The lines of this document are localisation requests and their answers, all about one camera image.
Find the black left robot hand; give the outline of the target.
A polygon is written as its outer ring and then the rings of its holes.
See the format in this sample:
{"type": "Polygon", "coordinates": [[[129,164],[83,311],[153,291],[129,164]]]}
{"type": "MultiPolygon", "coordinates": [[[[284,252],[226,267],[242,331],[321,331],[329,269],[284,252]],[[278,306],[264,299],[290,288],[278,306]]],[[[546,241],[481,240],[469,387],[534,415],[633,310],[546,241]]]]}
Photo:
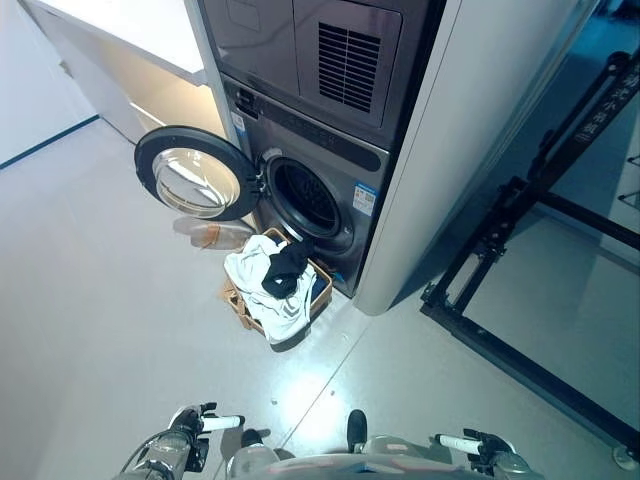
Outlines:
{"type": "Polygon", "coordinates": [[[216,414],[215,401],[184,406],[171,417],[169,429],[187,434],[190,445],[185,472],[203,471],[209,451],[209,440],[204,435],[215,431],[243,426],[243,415],[220,416],[216,414]]]}

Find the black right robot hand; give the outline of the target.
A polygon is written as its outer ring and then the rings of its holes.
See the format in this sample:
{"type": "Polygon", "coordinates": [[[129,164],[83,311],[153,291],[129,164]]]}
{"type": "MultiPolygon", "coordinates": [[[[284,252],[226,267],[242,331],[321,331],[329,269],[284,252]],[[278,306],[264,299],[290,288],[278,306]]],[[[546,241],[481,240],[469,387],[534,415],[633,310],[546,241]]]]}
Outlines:
{"type": "Polygon", "coordinates": [[[514,446],[501,437],[469,428],[463,430],[462,437],[438,433],[434,439],[443,447],[465,453],[471,468],[488,476],[494,475],[495,458],[499,454],[516,453],[514,446]]]}

